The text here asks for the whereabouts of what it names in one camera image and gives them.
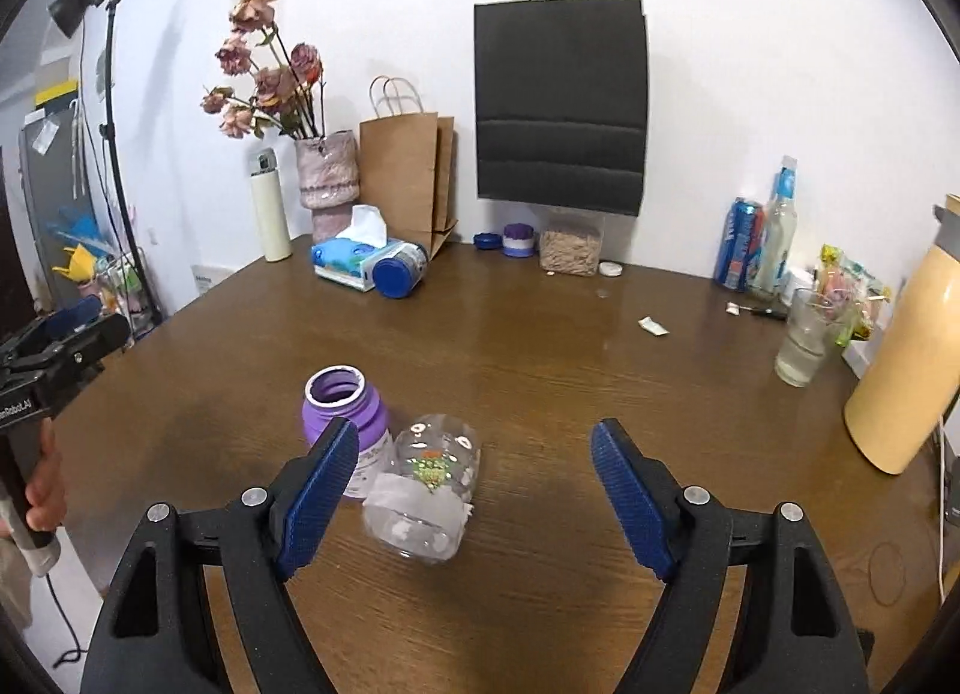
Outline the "person's left hand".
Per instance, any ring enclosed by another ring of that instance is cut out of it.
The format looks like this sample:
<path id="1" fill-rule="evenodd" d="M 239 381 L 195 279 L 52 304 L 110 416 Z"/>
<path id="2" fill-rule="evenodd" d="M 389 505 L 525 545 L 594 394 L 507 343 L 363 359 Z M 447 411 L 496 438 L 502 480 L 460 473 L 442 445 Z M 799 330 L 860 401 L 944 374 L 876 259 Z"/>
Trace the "person's left hand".
<path id="1" fill-rule="evenodd" d="M 55 531 L 67 515 L 67 488 L 62 473 L 62 452 L 57 446 L 52 419 L 41 424 L 39 460 L 26 485 L 28 527 L 34 531 Z"/>

